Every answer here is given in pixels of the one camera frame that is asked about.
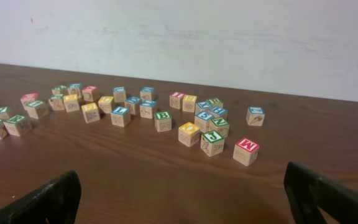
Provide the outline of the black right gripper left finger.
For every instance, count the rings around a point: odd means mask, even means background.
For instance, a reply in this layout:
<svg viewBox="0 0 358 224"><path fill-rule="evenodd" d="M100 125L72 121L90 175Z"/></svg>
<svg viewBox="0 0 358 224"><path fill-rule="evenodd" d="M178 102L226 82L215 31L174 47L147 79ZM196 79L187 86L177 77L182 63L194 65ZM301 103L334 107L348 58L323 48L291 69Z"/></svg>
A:
<svg viewBox="0 0 358 224"><path fill-rule="evenodd" d="M80 180L71 170L0 209L0 223L74 224L80 198Z"/></svg>

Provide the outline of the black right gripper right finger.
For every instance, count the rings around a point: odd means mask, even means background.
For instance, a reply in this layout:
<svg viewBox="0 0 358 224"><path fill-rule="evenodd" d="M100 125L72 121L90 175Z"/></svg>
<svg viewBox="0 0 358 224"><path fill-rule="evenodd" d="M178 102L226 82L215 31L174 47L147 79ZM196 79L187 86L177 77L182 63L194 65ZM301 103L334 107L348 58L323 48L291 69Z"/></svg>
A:
<svg viewBox="0 0 358 224"><path fill-rule="evenodd" d="M339 223L358 223L358 192L297 162L288 163L283 184L296 223L326 223L322 210Z"/></svg>

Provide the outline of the yellow C block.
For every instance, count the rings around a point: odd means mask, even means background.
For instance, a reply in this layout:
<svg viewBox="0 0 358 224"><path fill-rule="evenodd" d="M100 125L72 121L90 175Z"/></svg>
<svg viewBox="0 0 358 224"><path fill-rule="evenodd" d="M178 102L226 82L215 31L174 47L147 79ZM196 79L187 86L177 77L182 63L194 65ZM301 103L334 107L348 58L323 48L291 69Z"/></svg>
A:
<svg viewBox="0 0 358 224"><path fill-rule="evenodd" d="M96 103L82 105L81 109L86 123L92 123L101 119L99 108Z"/></svg>

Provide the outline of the yellow O block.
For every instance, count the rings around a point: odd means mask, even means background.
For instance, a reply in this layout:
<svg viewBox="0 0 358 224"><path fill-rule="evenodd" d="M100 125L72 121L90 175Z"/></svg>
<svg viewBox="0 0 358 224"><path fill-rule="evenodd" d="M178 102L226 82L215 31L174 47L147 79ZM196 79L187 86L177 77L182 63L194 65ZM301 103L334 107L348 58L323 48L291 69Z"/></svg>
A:
<svg viewBox="0 0 358 224"><path fill-rule="evenodd" d="M200 127L187 122L178 128L178 140L187 147L191 147L200 141Z"/></svg>

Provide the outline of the green B block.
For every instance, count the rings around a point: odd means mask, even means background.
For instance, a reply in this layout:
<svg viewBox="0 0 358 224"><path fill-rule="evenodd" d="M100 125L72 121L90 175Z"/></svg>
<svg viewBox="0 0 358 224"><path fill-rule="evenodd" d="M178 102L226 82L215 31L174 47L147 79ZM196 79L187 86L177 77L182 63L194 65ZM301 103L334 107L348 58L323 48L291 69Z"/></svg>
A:
<svg viewBox="0 0 358 224"><path fill-rule="evenodd" d="M157 132L172 130L172 116L169 111L159 111L154 114Z"/></svg>

